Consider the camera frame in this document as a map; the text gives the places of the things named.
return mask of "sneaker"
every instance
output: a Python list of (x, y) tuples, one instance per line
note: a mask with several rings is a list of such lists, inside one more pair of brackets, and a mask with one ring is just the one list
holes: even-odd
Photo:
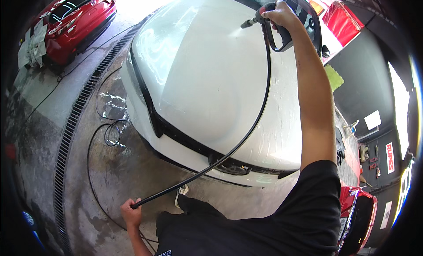
[(175, 206), (178, 207), (179, 209), (180, 209), (180, 207), (178, 205), (178, 196), (179, 196), (179, 194), (187, 195), (187, 193), (188, 193), (188, 185), (182, 185), (181, 187), (179, 187), (176, 190)]

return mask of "hand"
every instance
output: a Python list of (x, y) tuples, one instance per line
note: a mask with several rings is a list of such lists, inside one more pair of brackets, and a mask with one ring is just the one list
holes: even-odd
[(141, 224), (141, 206), (137, 209), (132, 209), (131, 206), (135, 204), (134, 200), (128, 199), (123, 205), (121, 205), (121, 214), (124, 218), (127, 228), (135, 227), (139, 228)]
[(288, 31), (295, 28), (295, 26), (302, 26), (300, 20), (292, 11), (292, 9), (282, 0), (276, 0), (276, 7), (272, 11), (262, 13), (264, 18), (270, 19), (272, 28), (277, 30), (276, 25), (285, 27)]

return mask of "white car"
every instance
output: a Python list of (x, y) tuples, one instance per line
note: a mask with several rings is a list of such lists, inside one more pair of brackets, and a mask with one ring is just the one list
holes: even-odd
[[(285, 1), (321, 55), (315, 11), (306, 0)], [(265, 95), (267, 56), (260, 24), (240, 28), (255, 16), (247, 5), (260, 6), (249, 0), (175, 0), (135, 35), (121, 69), (126, 104), (135, 129), (166, 161), (201, 171), (240, 142), (255, 121)], [(280, 36), (273, 36), (280, 46)], [(272, 83), (260, 123), (207, 176), (268, 187), (299, 169), (302, 137), (293, 47), (271, 51), (271, 60)]]

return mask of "license plate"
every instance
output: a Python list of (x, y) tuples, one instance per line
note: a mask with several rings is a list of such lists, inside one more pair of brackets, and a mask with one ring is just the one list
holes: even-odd
[(338, 240), (341, 239), (341, 236), (342, 236), (343, 230), (345, 228), (346, 220), (347, 219), (348, 219), (347, 217), (341, 217), (341, 219), (340, 219), (340, 221), (341, 221), (341, 229), (339, 230)]

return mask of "drain grate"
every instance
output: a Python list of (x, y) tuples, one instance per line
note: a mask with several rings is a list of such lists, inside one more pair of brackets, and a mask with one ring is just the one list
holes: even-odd
[(62, 242), (62, 249), (65, 255), (71, 255), (71, 247), (69, 243), (68, 233), (66, 231), (65, 224), (65, 205), (64, 205), (64, 190), (65, 190), (65, 175), (66, 175), (66, 161), (68, 159), (68, 153), (72, 144), (72, 138), (74, 131), (77, 127), (78, 120), (85, 108), (88, 98), (92, 94), (96, 84), (100, 80), (103, 73), (106, 71), (108, 66), (112, 63), (114, 58), (119, 54), (121, 49), (134, 37), (138, 30), (150, 19), (153, 14), (157, 12), (153, 11), (142, 21), (136, 24), (132, 29), (129, 30), (116, 45), (109, 51), (107, 56), (98, 65), (93, 72), (91, 78), (87, 81), (78, 98), (76, 99), (74, 106), (71, 110), (71, 115), (66, 122), (66, 126), (63, 131), (62, 140), (59, 147), (59, 152), (56, 160), (56, 171), (54, 178), (54, 211), (56, 219), (56, 227), (58, 228), (59, 237)]

